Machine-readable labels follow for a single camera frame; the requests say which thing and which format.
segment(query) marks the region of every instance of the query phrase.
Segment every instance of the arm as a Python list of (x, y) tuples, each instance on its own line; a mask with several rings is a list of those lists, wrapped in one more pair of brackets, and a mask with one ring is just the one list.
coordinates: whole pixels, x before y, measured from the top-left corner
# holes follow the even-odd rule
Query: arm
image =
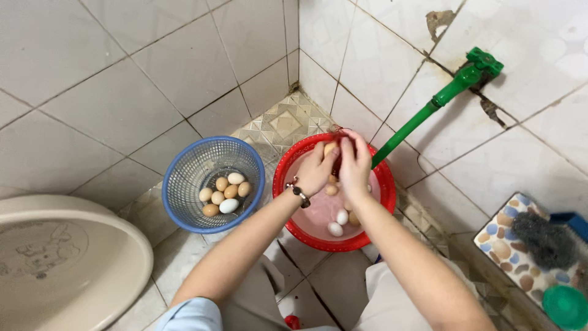
[[(327, 183), (339, 149), (323, 160), (324, 143), (300, 166), (296, 186), (311, 197)], [(245, 220), (215, 245), (192, 269), (172, 300), (170, 307), (194, 297), (205, 297), (219, 304), (241, 284), (249, 269), (279, 234), (302, 199), (289, 188), (267, 206)]]
[(354, 157), (351, 142), (342, 141), (345, 194), (411, 301), (434, 330), (495, 330), (465, 284), (368, 193), (371, 155), (359, 134), (350, 136), (358, 153)]

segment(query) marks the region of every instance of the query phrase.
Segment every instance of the hand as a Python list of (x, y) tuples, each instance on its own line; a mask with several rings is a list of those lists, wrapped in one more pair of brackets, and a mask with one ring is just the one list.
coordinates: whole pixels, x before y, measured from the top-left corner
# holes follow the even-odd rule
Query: hand
[[(343, 160), (339, 170), (339, 181), (343, 186), (345, 196), (349, 201), (356, 201), (360, 197), (369, 196), (368, 179), (372, 165), (372, 155), (363, 137), (354, 131), (347, 131), (348, 138), (341, 140)], [(357, 156), (353, 155), (353, 146), (358, 150)]]
[(323, 160), (324, 150), (325, 143), (321, 141), (315, 146), (312, 154), (302, 162), (296, 173), (298, 182), (295, 185), (309, 198), (326, 185), (329, 174), (333, 171), (333, 163), (340, 154), (339, 147), (335, 147)]

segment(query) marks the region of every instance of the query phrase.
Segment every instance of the person's right hand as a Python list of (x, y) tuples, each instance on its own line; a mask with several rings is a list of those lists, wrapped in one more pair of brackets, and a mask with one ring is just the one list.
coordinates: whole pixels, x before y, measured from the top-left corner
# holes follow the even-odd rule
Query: person's right hand
[[(351, 202), (369, 196), (368, 179), (372, 165), (372, 155), (363, 137), (355, 131), (347, 131), (348, 138), (341, 140), (343, 160), (339, 170), (339, 180), (343, 186), (345, 196)], [(353, 155), (353, 146), (357, 148), (357, 156)]]

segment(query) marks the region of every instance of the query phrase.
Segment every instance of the bracelet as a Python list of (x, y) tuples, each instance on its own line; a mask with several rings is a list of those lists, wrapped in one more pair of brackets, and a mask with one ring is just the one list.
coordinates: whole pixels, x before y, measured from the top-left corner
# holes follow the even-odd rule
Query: bracelet
[(300, 189), (300, 187), (294, 185), (297, 181), (298, 181), (298, 177), (294, 176), (293, 181), (291, 181), (290, 183), (286, 183), (286, 188), (292, 187), (292, 192), (294, 193), (294, 195), (302, 198), (301, 208), (308, 208), (308, 207), (310, 207), (310, 200), (304, 195), (304, 193), (302, 193), (302, 190)]

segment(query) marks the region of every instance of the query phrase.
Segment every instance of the light blue sleeve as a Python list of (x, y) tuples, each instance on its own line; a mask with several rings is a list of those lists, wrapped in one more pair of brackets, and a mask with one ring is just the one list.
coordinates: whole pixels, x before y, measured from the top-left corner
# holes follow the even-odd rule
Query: light blue sleeve
[(220, 313), (214, 302), (196, 297), (165, 313), (155, 331), (222, 331)]

